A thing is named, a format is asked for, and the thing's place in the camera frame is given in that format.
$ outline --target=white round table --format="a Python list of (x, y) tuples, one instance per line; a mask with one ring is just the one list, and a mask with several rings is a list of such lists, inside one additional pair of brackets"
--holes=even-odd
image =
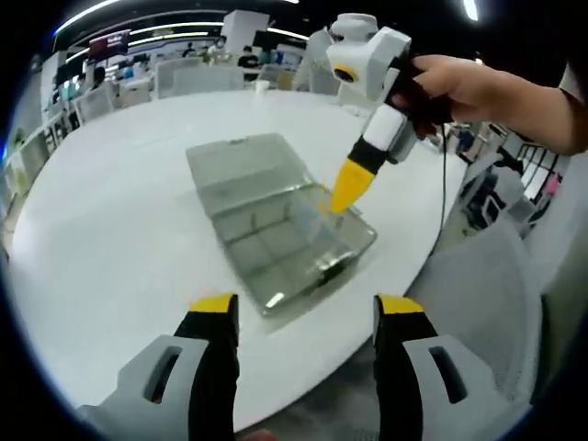
[[(268, 325), (244, 293), (198, 200), (195, 145), (279, 132), (333, 186), (363, 119), (334, 98), (291, 92), (181, 96), (127, 108), (72, 133), (41, 171), (14, 235), (14, 300), (30, 344), (74, 407), (99, 404), (117, 373), (190, 301), (240, 296), (235, 429), (287, 406), (371, 335), (372, 297), (403, 295), (435, 243), (442, 156), (418, 143), (385, 165), (356, 206), (379, 234), (354, 277), (296, 320)], [(447, 212), (466, 165), (447, 157)]]

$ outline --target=transparent plastic box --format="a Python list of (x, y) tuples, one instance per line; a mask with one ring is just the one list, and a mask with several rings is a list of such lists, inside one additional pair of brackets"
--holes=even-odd
[(354, 264), (376, 232), (331, 194), (277, 134), (187, 150), (204, 210), (263, 314), (311, 295)]

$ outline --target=ceiling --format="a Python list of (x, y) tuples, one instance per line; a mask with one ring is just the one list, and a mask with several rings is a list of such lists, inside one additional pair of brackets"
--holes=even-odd
[[(100, 0), (71, 2), (63, 18), (97, 3)], [(269, 14), (275, 20), (275, 28), (310, 35), (335, 20), (339, 13), (365, 12), (375, 15), (380, 25), (413, 37), (413, 50), (417, 53), (480, 56), (497, 69), (543, 85), (556, 85), (565, 62), (551, 38), (547, 20), (533, 17), (524, 8), (524, 2), (476, 0), (476, 3), (478, 22), (468, 19), (462, 0), (300, 0), (298, 5), (281, 0), (119, 0), (65, 29), (55, 48), (67, 49), (84, 37), (127, 20), (177, 11), (185, 12), (145, 18), (125, 28), (182, 21), (222, 21), (225, 13), (239, 8)]]

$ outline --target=display screen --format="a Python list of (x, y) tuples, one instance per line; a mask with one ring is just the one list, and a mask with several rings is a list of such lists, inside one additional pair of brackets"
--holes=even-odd
[(113, 32), (100, 38), (90, 40), (90, 62), (101, 62), (115, 55), (125, 55), (129, 49), (129, 30)]

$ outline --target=black cable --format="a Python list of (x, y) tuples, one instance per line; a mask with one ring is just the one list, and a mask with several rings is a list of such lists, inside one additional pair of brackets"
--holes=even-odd
[(439, 225), (439, 232), (431, 250), (431, 255), (435, 252), (435, 247), (441, 238), (441, 232), (443, 231), (443, 221), (445, 220), (445, 205), (447, 199), (447, 136), (445, 134), (445, 125), (441, 124), (441, 137), (443, 138), (443, 199), (441, 201), (441, 225)]

